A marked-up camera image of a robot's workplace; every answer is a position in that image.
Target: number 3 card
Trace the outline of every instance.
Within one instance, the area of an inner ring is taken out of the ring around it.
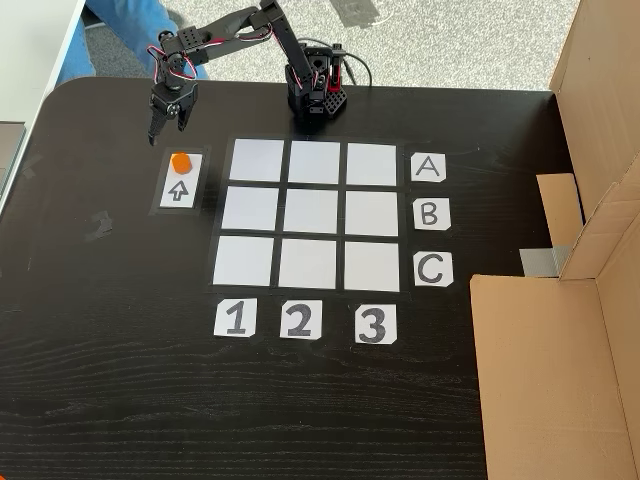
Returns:
[[[356,343],[390,345],[397,338],[395,305],[360,305],[356,310]]]

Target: blue jeans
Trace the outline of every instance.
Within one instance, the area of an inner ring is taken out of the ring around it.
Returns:
[[[86,5],[102,20],[124,44],[136,54],[149,76],[153,75],[154,60],[147,53],[147,46],[158,44],[158,34],[163,30],[176,32],[178,27],[169,18],[167,10],[158,0],[86,0]],[[198,78],[207,78],[202,65],[196,67]],[[89,58],[84,36],[84,23],[78,21],[62,64],[57,84],[77,77],[95,76],[96,70]]]

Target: dark wooden table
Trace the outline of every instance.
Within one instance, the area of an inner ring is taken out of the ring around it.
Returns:
[[[0,475],[486,478],[468,281],[521,275],[519,248],[551,246],[535,174],[571,171],[554,97],[349,88],[311,131],[284,85],[207,82],[187,131],[169,124],[151,148],[149,86],[71,82],[35,126],[0,222]],[[452,252],[455,282],[410,289],[393,345],[354,343],[348,294],[324,299],[315,342],[278,338],[278,295],[259,299],[251,340],[213,337],[229,140],[304,135],[447,154],[445,182],[403,195],[449,197],[453,227],[404,240]],[[199,215],[150,215],[165,149],[204,145]],[[88,241],[102,211],[113,229]]]

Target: cardboard panel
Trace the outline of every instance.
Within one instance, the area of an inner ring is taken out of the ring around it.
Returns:
[[[567,34],[567,38],[564,42],[564,47],[562,48],[562,52],[560,53],[560,58],[558,58],[558,63],[556,64],[556,68],[553,72],[551,82],[549,83],[549,90],[552,90],[554,93],[558,93],[558,91],[560,90],[562,81],[564,80],[564,74],[567,71],[567,64],[569,63],[569,57],[571,56],[573,32],[578,28],[578,23],[575,21],[575,19],[580,15],[581,6],[582,3],[578,4],[576,14],[573,18],[574,21],[571,23],[571,28],[569,29],[569,33]]]
[[[580,201],[573,175],[538,175],[544,213],[554,246],[573,245],[582,229]]]
[[[640,213],[640,161],[634,161],[620,183],[613,183],[587,220],[561,279],[596,278],[631,222]]]
[[[489,480],[635,480],[594,280],[471,281]]]
[[[585,216],[640,151],[640,2],[583,0],[558,104]]]
[[[640,216],[597,283],[631,445],[640,459]]]

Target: gray floor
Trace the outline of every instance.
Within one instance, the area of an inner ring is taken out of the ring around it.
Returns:
[[[375,85],[547,88],[579,0],[280,0],[298,36],[344,48],[369,63]],[[163,0],[187,26],[202,26],[250,6],[247,0]],[[378,15],[367,27],[371,7]],[[355,17],[349,16],[360,12]],[[104,27],[87,32],[99,75],[145,76]],[[284,81],[274,41],[207,65],[211,79]],[[364,70],[354,62],[359,83]]]

